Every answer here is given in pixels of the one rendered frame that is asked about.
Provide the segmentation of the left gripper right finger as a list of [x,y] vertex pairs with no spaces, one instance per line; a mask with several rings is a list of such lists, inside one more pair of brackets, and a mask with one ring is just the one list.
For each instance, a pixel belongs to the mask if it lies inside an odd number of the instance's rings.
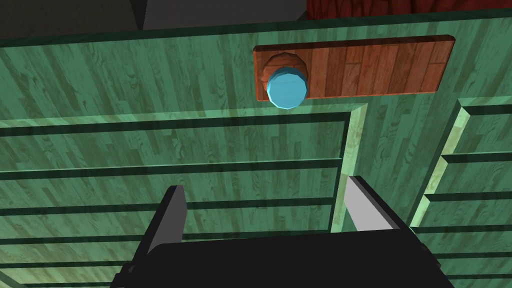
[[348,177],[344,204],[357,231],[412,231],[360,175]]

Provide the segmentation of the green wooden door leaf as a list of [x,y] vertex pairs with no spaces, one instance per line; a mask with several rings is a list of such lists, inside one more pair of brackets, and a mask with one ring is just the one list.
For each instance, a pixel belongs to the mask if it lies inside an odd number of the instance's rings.
[[[433,93],[257,100],[256,46],[437,35]],[[180,251],[350,235],[349,176],[454,288],[512,288],[512,8],[0,42],[0,288],[108,288],[174,185]]]

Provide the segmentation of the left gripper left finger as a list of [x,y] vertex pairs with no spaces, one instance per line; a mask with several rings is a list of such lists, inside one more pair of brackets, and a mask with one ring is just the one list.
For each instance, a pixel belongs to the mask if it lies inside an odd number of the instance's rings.
[[158,245],[180,243],[186,217],[187,201],[183,186],[170,186],[139,243],[135,252],[135,261],[144,259]]

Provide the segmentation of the brown wooden knob plate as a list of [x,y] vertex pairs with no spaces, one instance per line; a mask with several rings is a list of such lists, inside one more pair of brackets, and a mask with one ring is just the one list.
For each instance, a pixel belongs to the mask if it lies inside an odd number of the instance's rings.
[[269,101],[268,80],[284,66],[304,74],[308,99],[434,93],[454,44],[451,35],[430,35],[259,45],[256,99]]

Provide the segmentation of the blue and brown door knob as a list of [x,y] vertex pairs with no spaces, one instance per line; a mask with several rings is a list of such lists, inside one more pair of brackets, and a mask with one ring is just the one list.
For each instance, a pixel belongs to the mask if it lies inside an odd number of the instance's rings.
[[269,101],[277,108],[290,110],[306,99],[308,70],[297,54],[281,52],[271,56],[259,78]]

